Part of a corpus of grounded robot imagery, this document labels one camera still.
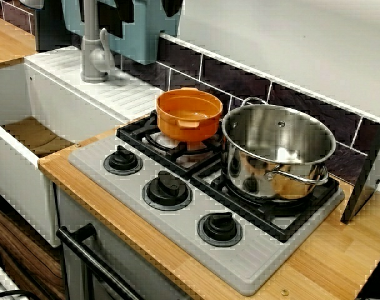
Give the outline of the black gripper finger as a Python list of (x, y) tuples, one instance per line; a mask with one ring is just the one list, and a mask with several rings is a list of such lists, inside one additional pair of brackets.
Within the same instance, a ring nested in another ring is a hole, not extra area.
[(180, 11), (183, 0), (162, 0), (161, 4), (166, 16), (170, 18)]
[(117, 13), (120, 21), (125, 23), (134, 22), (134, 3), (133, 0), (115, 0)]

